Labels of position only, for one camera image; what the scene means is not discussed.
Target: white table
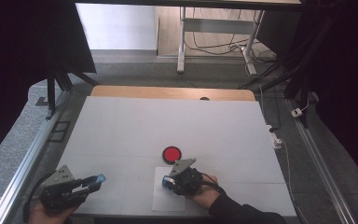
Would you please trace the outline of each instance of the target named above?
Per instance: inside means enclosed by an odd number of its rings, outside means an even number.
[[[97,96],[86,100],[59,164],[76,178],[107,178],[78,214],[208,216],[191,201],[185,211],[152,210],[155,170],[170,166],[161,158],[168,146],[217,175],[238,203],[296,215],[258,102]]]

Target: wooden edge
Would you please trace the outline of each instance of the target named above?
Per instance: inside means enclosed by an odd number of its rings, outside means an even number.
[[[199,100],[207,97],[213,101],[255,101],[247,90],[193,89],[168,87],[96,86],[90,96]]]

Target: red button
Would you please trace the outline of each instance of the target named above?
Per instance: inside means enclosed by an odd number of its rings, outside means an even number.
[[[162,159],[168,164],[175,164],[182,158],[182,152],[177,147],[166,147],[162,152]]]

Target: white wall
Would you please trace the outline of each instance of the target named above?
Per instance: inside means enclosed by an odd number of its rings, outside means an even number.
[[[90,49],[157,49],[154,7],[76,4]]]

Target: black curtain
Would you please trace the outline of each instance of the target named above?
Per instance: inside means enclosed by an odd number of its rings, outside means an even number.
[[[317,113],[358,165],[358,1],[343,5],[308,72]]]
[[[0,0],[0,144],[52,59],[95,73],[75,3]]]

